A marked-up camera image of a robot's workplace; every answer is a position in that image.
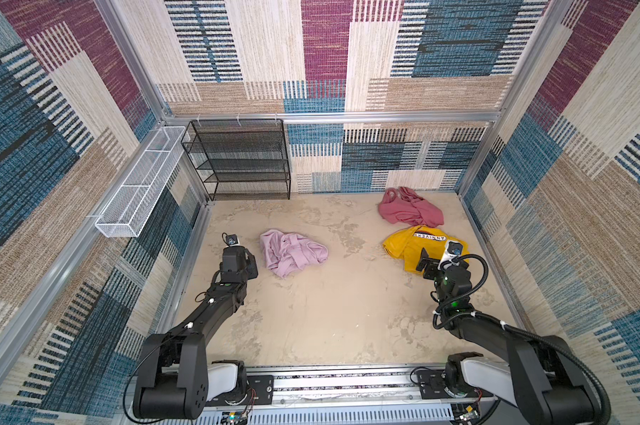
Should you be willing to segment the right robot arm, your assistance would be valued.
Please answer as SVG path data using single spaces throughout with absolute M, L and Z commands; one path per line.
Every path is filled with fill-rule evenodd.
M 450 242 L 441 258 L 420 252 L 417 273 L 434 284 L 432 325 L 500 358 L 475 353 L 449 356 L 446 386 L 453 394 L 492 393 L 516 407 L 530 424 L 606 424 L 611 402 L 601 380 L 558 336 L 539 336 L 472 305 L 490 267 L 480 255 Z

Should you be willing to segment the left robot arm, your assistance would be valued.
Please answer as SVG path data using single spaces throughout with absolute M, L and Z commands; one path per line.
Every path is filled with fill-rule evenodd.
M 174 328 L 144 341 L 141 360 L 131 373 L 137 378 L 133 402 L 124 409 L 130 421 L 199 418 L 210 399 L 206 346 L 243 306 L 247 283 L 257 277 L 255 257 L 247 248 L 223 249 L 220 268 L 195 310 Z

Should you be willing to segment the light lilac cloth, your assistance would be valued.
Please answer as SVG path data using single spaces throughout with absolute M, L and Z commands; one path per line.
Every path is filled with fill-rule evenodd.
M 266 268 L 280 278 L 322 265 L 329 258 L 328 248 L 304 235 L 271 229 L 259 237 Z

